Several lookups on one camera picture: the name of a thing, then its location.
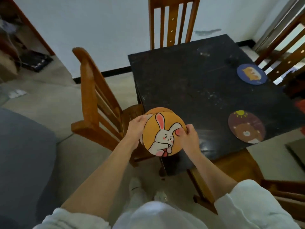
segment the black tabletop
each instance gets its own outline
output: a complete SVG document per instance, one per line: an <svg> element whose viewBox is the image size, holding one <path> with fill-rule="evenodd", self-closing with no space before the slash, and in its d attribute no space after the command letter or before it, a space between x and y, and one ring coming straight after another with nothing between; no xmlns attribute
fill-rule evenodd
<svg viewBox="0 0 305 229"><path fill-rule="evenodd" d="M228 36L183 43L128 56L145 111L169 108L198 132L202 153L210 160L251 144L236 138L228 117L237 110L256 115L265 125L265 140L305 125L305 116L267 81L251 85L236 69L254 62ZM167 175L193 167L182 150L162 158Z"/></svg>

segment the hand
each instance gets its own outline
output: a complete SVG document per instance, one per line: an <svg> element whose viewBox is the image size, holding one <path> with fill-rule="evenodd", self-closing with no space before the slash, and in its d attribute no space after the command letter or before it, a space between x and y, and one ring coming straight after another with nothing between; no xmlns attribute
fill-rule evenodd
<svg viewBox="0 0 305 229"><path fill-rule="evenodd" d="M147 120L148 118L145 115L141 115L129 122L125 138L134 143L132 150L135 150L139 145L139 139L143 134L144 126Z"/></svg>
<svg viewBox="0 0 305 229"><path fill-rule="evenodd" d="M193 125L186 126L188 134L185 133L183 128L180 128L180 144L188 157L192 157L194 154L201 154L199 148L199 138Z"/></svg>

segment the cartoon bunny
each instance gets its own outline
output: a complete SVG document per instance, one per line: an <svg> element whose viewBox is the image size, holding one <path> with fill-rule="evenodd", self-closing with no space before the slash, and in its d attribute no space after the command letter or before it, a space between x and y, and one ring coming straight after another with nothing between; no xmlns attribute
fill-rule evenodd
<svg viewBox="0 0 305 229"><path fill-rule="evenodd" d="M155 142L149 148L149 152L159 156L167 157L172 153L172 146L174 142L173 133L175 131L177 136L179 135L179 128L182 128L180 123L174 123L169 130L165 130L165 120L161 113L156 114L156 121L160 127L160 131L155 136Z"/></svg>

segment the stain on wall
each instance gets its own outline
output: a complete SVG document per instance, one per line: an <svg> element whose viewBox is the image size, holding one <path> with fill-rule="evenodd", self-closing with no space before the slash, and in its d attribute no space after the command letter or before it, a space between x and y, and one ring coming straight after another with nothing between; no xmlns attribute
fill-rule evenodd
<svg viewBox="0 0 305 229"><path fill-rule="evenodd" d="M215 30L201 30L201 31L196 30L196 31L195 31L195 34L197 34L198 36L208 36L208 35L210 35L210 34L213 34L213 33L217 32L217 31L221 31L221 29L215 29Z"/></svg>

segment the person's right hand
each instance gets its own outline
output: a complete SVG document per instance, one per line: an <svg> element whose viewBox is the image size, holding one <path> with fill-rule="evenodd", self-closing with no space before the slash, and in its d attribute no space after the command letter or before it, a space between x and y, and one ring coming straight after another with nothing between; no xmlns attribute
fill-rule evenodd
<svg viewBox="0 0 305 229"><path fill-rule="evenodd" d="M188 134L185 133L183 128L179 129L180 132L180 145L188 157L194 154L201 153L199 148L199 138L193 125L186 125Z"/></svg>

